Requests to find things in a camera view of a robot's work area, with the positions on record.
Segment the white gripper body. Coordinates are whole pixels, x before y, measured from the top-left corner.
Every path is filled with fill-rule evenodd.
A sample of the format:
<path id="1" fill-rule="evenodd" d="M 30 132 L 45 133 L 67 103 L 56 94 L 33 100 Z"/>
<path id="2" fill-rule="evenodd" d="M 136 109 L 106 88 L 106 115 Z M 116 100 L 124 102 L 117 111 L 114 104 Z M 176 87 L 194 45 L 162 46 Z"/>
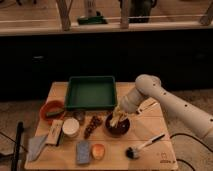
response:
<path id="1" fill-rule="evenodd" d="M 120 117 L 119 122 L 122 122 L 128 117 L 128 114 L 124 110 L 122 110 L 119 106 L 117 106 L 112 113 L 112 117 L 116 116 L 119 116 Z"/>

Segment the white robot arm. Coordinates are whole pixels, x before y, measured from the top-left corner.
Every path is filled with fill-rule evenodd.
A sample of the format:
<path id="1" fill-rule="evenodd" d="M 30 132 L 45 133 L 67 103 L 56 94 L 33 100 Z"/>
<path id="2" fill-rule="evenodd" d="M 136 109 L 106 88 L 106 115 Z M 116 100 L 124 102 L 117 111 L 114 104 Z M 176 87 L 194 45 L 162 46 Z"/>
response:
<path id="1" fill-rule="evenodd" d="M 197 137 L 213 149 L 213 115 L 166 91 L 157 76 L 142 74 L 135 86 L 124 95 L 113 111 L 111 126 L 123 121 L 128 114 L 135 113 L 147 98 L 153 98 L 162 107 L 175 114 Z"/>

